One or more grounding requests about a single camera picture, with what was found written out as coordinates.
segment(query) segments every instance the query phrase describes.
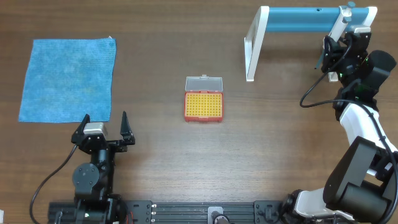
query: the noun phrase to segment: yellow grid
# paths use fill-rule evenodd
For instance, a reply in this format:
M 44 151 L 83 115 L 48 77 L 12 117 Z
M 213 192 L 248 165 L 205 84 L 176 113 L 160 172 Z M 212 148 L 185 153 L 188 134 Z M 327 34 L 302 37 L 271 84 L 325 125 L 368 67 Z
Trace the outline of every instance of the yellow grid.
M 185 116 L 222 117 L 223 97 L 221 93 L 187 93 Z

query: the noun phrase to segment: blue towel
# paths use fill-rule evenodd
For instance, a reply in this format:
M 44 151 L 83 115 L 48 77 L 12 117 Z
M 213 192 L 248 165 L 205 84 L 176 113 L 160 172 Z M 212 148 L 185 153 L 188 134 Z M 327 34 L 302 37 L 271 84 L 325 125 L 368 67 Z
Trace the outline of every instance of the blue towel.
M 109 121 L 115 39 L 34 40 L 19 121 Z

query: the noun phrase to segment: transparent lid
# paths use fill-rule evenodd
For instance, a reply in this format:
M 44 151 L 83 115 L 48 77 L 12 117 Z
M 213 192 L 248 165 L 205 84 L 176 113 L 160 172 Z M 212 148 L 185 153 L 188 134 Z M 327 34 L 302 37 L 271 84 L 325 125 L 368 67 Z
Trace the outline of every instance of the transparent lid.
M 223 78 L 221 77 L 187 77 L 185 91 L 223 91 Z

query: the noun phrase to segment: blue bar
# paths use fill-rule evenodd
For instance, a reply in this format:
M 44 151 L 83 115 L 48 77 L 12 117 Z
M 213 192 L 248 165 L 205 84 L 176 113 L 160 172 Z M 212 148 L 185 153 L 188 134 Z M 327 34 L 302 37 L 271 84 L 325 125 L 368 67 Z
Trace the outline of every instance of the blue bar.
M 361 25 L 368 8 L 352 9 L 350 25 Z M 340 9 L 338 7 L 270 7 L 266 32 L 330 32 Z

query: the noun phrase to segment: wooden tabletop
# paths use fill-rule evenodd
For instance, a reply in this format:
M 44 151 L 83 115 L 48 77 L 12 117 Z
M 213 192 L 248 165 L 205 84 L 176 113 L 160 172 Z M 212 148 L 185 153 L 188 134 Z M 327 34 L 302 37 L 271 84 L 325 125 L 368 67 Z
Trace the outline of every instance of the wooden tabletop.
M 114 192 L 127 200 L 252 202 L 281 200 L 324 186 L 348 148 L 331 105 L 303 109 L 299 99 L 321 75 L 314 66 L 325 34 L 268 34 L 246 83 L 243 38 L 261 5 L 336 7 L 346 1 L 0 1 L 0 209 L 7 223 L 31 223 L 37 186 L 67 157 L 78 123 L 18 123 L 34 39 L 111 36 L 118 50 L 112 113 L 119 138 L 123 110 L 136 145 L 116 155 Z M 398 58 L 397 1 L 376 5 L 370 50 Z M 224 121 L 186 123 L 185 78 L 223 77 Z M 326 80 L 308 102 L 332 99 Z M 380 120 L 398 144 L 398 68 L 376 96 Z M 72 172 L 90 157 L 77 151 L 41 190 L 34 213 L 46 222 L 52 201 L 71 201 Z

